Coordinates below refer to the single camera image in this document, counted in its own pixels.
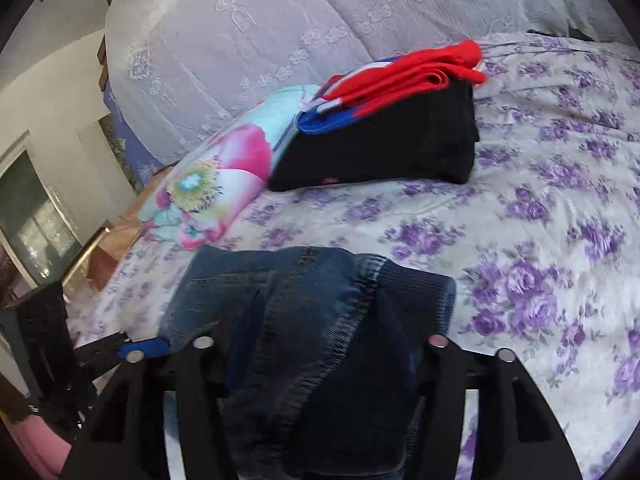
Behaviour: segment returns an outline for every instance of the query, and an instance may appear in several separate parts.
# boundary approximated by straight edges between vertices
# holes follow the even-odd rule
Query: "folded black shirt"
[[[444,90],[411,96],[343,128],[298,132],[271,173],[269,189],[393,178],[464,184],[478,140],[472,86],[452,78]]]

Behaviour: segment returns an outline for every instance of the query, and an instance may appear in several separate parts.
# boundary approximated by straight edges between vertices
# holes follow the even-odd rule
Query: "screw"
[[[204,350],[205,348],[210,348],[213,346],[213,338],[208,335],[204,335],[202,337],[197,338],[193,341],[193,346],[198,350]]]
[[[498,359],[505,361],[506,363],[513,363],[516,360],[516,354],[513,353],[513,350],[509,350],[508,348],[500,348],[496,355],[498,356]]]
[[[433,334],[429,336],[429,344],[436,348],[444,348],[449,345],[449,340],[440,334]]]
[[[139,363],[145,358],[145,353],[142,350],[132,350],[127,354],[127,361],[129,363]]]

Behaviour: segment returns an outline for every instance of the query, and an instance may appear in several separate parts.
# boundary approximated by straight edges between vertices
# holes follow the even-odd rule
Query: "ceiling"
[[[49,54],[104,28],[107,8],[107,0],[35,0],[0,54],[0,91]]]

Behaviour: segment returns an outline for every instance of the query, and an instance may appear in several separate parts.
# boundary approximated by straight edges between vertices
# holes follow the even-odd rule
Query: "bed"
[[[489,79],[474,95],[481,142],[468,184],[264,192],[216,245],[337,246],[454,277],[449,336],[516,351],[583,476],[601,478],[640,419],[640,52],[616,13],[606,0],[260,1],[272,4],[113,1],[110,80],[136,136],[173,162],[280,86],[474,37]],[[566,38],[574,30],[596,42]],[[95,309],[70,316],[77,344],[155,336],[192,257],[140,238]]]
[[[468,184],[265,192],[218,246],[339,246],[455,277],[449,335],[514,349],[585,478],[599,478],[640,418],[640,54],[522,33],[479,43],[490,79],[475,94],[481,142]],[[139,240],[76,326],[78,344],[117,330],[154,336],[192,257]],[[470,434],[473,424],[471,413]]]

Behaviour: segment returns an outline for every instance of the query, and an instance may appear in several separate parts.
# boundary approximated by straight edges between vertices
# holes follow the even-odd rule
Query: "pillow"
[[[318,89],[274,92],[181,160],[140,210],[147,236],[185,249],[218,240],[266,186],[273,153]]]

